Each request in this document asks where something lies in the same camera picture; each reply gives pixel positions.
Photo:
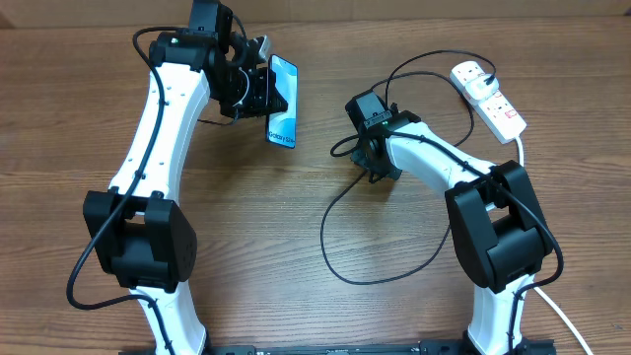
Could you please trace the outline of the Galaxy S24 smartphone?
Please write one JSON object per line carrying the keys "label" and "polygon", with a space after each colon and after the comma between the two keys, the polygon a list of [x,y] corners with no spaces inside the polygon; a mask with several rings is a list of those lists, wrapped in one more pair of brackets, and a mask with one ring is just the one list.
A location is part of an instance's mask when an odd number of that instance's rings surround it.
{"label": "Galaxy S24 smartphone", "polygon": [[272,103],[274,109],[267,115],[266,139],[268,142],[294,149],[298,111],[298,67],[288,60],[272,54],[269,73],[274,75]]}

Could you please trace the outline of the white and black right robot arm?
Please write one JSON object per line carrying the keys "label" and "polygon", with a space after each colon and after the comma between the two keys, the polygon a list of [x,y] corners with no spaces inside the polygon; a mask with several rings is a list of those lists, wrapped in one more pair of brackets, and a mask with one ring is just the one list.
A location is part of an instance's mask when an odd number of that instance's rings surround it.
{"label": "white and black right robot arm", "polygon": [[561,252],[524,167],[473,158],[421,118],[373,91],[345,106],[354,127],[352,161],[371,182],[409,172],[442,193],[457,260],[474,284],[473,316],[458,340],[422,340],[422,354],[553,354],[551,340],[521,333],[526,292],[543,260]]}

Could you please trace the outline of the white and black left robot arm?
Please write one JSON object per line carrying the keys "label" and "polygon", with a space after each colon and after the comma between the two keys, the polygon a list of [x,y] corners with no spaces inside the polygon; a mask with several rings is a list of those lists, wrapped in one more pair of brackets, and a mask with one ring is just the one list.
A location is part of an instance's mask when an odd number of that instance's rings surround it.
{"label": "white and black left robot arm", "polygon": [[156,353],[208,354],[210,336],[189,287],[197,238],[179,206],[193,131],[216,101],[223,125],[264,117],[266,140],[294,148],[299,71],[271,52],[266,36],[248,36],[218,1],[194,2],[184,28],[156,28],[140,56],[150,70],[147,100],[108,189],[86,195],[85,255],[141,305]]}

